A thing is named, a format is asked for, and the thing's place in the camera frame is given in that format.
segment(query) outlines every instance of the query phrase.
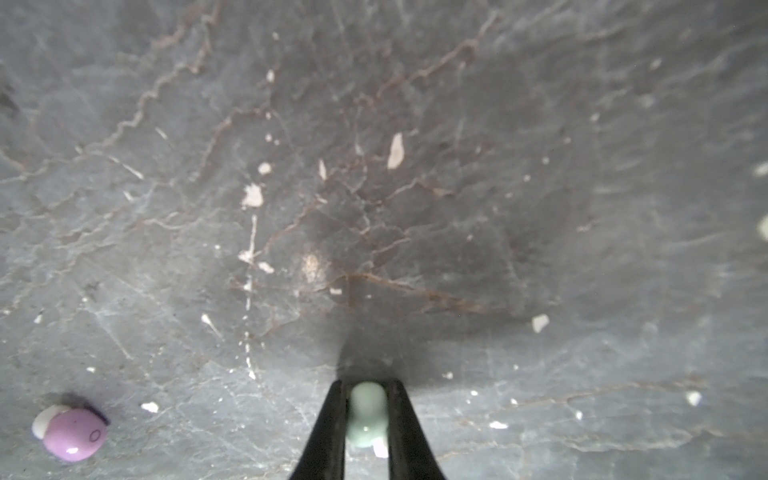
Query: green bead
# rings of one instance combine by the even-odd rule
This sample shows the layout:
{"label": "green bead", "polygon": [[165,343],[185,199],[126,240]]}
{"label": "green bead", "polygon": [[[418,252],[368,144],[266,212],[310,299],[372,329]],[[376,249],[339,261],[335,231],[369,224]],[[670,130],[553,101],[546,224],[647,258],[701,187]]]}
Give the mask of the green bead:
{"label": "green bead", "polygon": [[378,383],[362,382],[349,394],[349,416],[346,438],[359,448],[370,447],[377,439],[385,439],[389,415],[386,391]]}

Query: white chip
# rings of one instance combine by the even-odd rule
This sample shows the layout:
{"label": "white chip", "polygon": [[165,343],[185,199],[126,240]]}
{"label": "white chip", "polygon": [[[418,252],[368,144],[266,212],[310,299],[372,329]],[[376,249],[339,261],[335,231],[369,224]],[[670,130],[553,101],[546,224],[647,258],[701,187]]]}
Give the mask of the white chip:
{"label": "white chip", "polygon": [[141,408],[147,410],[150,413],[157,413],[160,411],[160,407],[155,402],[142,403]]}
{"label": "white chip", "polygon": [[697,392],[696,390],[691,390],[689,392],[685,392],[685,399],[690,403],[692,406],[698,406],[701,402],[701,393]]}
{"label": "white chip", "polygon": [[392,137],[392,145],[389,147],[389,159],[386,161],[388,170],[395,170],[406,157],[406,149],[402,146],[402,132],[397,132]]}
{"label": "white chip", "polygon": [[549,316],[537,315],[531,319],[531,325],[533,325],[533,331],[539,333],[544,329],[544,327],[549,325]]}
{"label": "white chip", "polygon": [[267,162],[263,162],[261,165],[259,165],[259,174],[268,175],[271,173],[272,165],[268,164]]}

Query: marble surface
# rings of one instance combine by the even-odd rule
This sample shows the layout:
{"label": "marble surface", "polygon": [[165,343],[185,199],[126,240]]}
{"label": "marble surface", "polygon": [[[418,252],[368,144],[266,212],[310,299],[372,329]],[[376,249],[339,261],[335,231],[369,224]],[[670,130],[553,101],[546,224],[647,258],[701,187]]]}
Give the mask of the marble surface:
{"label": "marble surface", "polygon": [[[337,373],[400,377],[450,480],[765,478],[767,27],[6,0],[0,478],[286,478]],[[110,436],[64,465],[73,394]]]}

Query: stone floor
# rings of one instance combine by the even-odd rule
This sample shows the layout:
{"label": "stone floor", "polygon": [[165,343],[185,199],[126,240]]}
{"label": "stone floor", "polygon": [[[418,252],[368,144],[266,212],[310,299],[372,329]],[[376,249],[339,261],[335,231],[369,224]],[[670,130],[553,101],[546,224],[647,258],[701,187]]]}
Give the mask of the stone floor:
{"label": "stone floor", "polygon": [[765,478],[767,44],[754,0],[6,0],[0,478],[287,478],[382,369],[449,480]]}

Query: white speck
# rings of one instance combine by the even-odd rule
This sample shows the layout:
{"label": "white speck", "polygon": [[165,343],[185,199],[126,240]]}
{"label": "white speck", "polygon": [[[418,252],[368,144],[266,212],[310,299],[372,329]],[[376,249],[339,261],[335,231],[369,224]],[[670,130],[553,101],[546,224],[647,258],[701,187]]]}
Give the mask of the white speck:
{"label": "white speck", "polygon": [[533,331],[539,333],[544,327],[549,325],[549,317],[546,315],[537,315],[531,319],[531,325],[533,325]]}
{"label": "white speck", "polygon": [[768,175],[768,162],[763,162],[760,165],[757,165],[753,173],[755,177],[758,178]]}
{"label": "white speck", "polygon": [[245,197],[240,202],[243,208],[254,207],[258,208],[264,205],[264,197],[261,195],[261,187],[256,184],[251,184],[245,187]]}
{"label": "white speck", "polygon": [[701,394],[696,390],[691,390],[689,392],[685,392],[685,399],[688,401],[688,403],[695,407],[698,406],[701,402]]}
{"label": "white speck", "polygon": [[768,215],[763,217],[760,223],[757,224],[757,232],[760,234],[763,240],[768,242]]}
{"label": "white speck", "polygon": [[147,410],[150,413],[157,413],[160,411],[160,407],[155,402],[142,403],[141,408]]}
{"label": "white speck", "polygon": [[267,162],[263,162],[261,165],[259,165],[259,174],[269,175],[271,173],[272,173],[272,165],[268,164]]}
{"label": "white speck", "polygon": [[267,273],[275,273],[275,269],[267,262],[259,262],[259,268]]}
{"label": "white speck", "polygon": [[386,437],[378,437],[373,440],[373,454],[378,458],[389,458],[389,447]]}
{"label": "white speck", "polygon": [[395,170],[406,157],[406,149],[402,146],[402,132],[397,132],[392,137],[392,145],[389,147],[389,159],[386,161],[388,170]]}
{"label": "white speck", "polygon": [[206,325],[208,325],[210,327],[210,329],[212,329],[214,331],[214,333],[216,333],[216,336],[219,337],[219,340],[223,340],[223,337],[221,336],[221,333],[219,333],[219,330],[214,326],[214,323],[210,321],[210,317],[208,316],[207,313],[204,313],[200,317],[200,321],[205,323]]}
{"label": "white speck", "polygon": [[310,253],[304,257],[304,264],[302,265],[301,270],[304,272],[304,276],[306,276],[308,281],[314,282],[317,280],[319,274],[320,261],[314,254]]}
{"label": "white speck", "polygon": [[641,95],[637,100],[643,108],[651,108],[656,104],[656,98],[652,94]]}

